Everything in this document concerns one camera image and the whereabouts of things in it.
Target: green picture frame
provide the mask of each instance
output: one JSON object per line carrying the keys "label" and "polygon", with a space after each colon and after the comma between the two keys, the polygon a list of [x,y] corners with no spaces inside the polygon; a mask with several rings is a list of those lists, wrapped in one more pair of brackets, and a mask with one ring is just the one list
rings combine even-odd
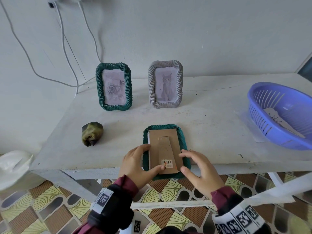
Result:
{"label": "green picture frame", "polygon": [[[125,81],[125,93],[126,93],[126,104],[125,105],[107,105],[105,103],[104,95],[104,83],[102,78],[103,70],[122,70],[124,72]],[[99,96],[99,104],[104,110],[107,111],[126,111],[132,106],[132,83],[131,83],[131,70],[125,63],[100,63],[96,67],[96,82],[97,91]]]}
{"label": "green picture frame", "polygon": [[[185,143],[185,138],[184,138],[184,134],[183,131],[181,130],[180,127],[178,127],[175,124],[167,124],[167,125],[152,125],[147,127],[144,131],[143,131],[143,144],[148,143],[147,141],[147,133],[150,130],[165,130],[165,129],[177,129],[177,137],[179,140],[179,145],[180,145],[180,149],[188,149]],[[191,169],[191,161],[188,157],[184,157],[182,158],[183,160],[183,165],[185,167],[187,167],[188,169]],[[149,152],[146,151],[143,153],[143,169],[145,171],[149,170]],[[162,174],[162,175],[157,175],[156,177],[154,177],[153,180],[160,180],[160,179],[170,179],[170,178],[184,178],[183,173],[178,172],[175,174]]]}

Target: cat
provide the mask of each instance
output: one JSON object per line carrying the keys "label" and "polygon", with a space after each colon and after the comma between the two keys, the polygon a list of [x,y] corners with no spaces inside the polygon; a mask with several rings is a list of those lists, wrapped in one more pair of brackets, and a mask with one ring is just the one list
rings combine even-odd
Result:
{"label": "cat", "polygon": [[163,91],[161,93],[161,98],[163,101],[171,101],[173,99],[173,93],[171,89],[171,74],[163,74]]}

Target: twisted rope-textured frame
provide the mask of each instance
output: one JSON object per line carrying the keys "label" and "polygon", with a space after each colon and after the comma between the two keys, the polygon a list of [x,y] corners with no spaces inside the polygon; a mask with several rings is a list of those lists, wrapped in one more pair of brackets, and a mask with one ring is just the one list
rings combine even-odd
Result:
{"label": "twisted rope-textured frame", "polygon": [[[179,140],[179,145],[180,145],[180,150],[181,149],[188,149],[186,147],[186,143],[185,143],[185,138],[184,138],[184,134],[183,131],[181,130],[180,127],[178,127],[175,124],[167,124],[167,125],[153,125],[153,126],[149,126],[147,127],[144,131],[143,131],[143,144],[147,143],[147,133],[150,130],[165,130],[165,129],[177,129],[177,137]],[[191,169],[191,161],[188,157],[184,157],[182,158],[183,160],[183,165],[185,167],[187,167],[188,169]],[[143,169],[145,171],[149,170],[149,152],[146,151],[143,153]],[[162,175],[157,175],[156,177],[154,177],[153,180],[159,180],[159,179],[170,179],[170,178],[183,178],[184,175],[181,172],[178,173],[174,173],[174,174],[162,174]]]}
{"label": "twisted rope-textured frame", "polygon": [[[174,103],[158,103],[155,95],[155,70],[156,68],[171,67],[177,69],[177,99]],[[183,66],[177,60],[171,61],[154,61],[149,67],[149,95],[150,104],[154,108],[176,108],[182,101],[182,86],[183,86]]]}
{"label": "twisted rope-textured frame", "polygon": [[[124,81],[125,81],[125,92],[127,102],[125,105],[107,105],[105,103],[105,95],[103,90],[103,78],[102,73],[103,70],[122,70],[124,72]],[[131,70],[125,63],[100,63],[96,68],[96,82],[97,82],[97,90],[99,95],[99,104],[101,107],[107,111],[126,111],[132,105],[132,83],[131,83]]]}

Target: rose drawing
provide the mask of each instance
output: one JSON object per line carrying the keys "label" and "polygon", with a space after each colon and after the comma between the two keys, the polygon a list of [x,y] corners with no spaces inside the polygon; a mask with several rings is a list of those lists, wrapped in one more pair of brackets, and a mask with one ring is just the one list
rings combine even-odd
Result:
{"label": "rose drawing", "polygon": [[118,85],[108,85],[107,91],[109,94],[117,94],[119,92],[119,86]]}

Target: table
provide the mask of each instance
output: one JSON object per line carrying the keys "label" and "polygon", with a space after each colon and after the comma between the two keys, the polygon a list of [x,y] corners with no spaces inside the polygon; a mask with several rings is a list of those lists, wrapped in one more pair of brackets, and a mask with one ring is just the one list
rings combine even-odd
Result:
{"label": "table", "polygon": [[[142,144],[150,125],[176,124],[187,147],[205,154],[219,174],[312,170],[312,151],[294,151],[270,142],[258,143],[238,117],[248,110],[247,92],[256,82],[283,84],[312,95],[312,84],[298,74],[184,77],[182,103],[155,109],[149,103],[148,80],[133,79],[128,111],[105,111],[96,82],[81,87],[63,118],[36,156],[30,170],[94,201],[101,186],[95,179],[117,178],[123,156]],[[81,142],[81,127],[103,124],[95,146]],[[200,174],[193,164],[192,171]]]}

